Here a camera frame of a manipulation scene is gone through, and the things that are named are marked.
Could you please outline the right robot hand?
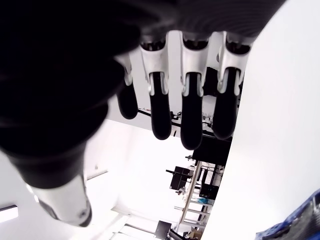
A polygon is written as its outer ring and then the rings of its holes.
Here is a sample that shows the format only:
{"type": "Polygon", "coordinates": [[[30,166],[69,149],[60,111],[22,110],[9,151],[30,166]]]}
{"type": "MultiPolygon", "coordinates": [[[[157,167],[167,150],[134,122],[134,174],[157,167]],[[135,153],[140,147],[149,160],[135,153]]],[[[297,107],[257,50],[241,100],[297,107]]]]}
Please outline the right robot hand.
{"type": "Polygon", "coordinates": [[[231,137],[254,41],[282,0],[3,0],[0,3],[0,149],[55,220],[92,219],[84,178],[87,141],[117,96],[123,117],[138,105],[129,52],[140,48],[151,126],[167,139],[168,38],[181,32],[181,141],[202,140],[202,97],[210,37],[218,48],[212,131],[231,137]]]}

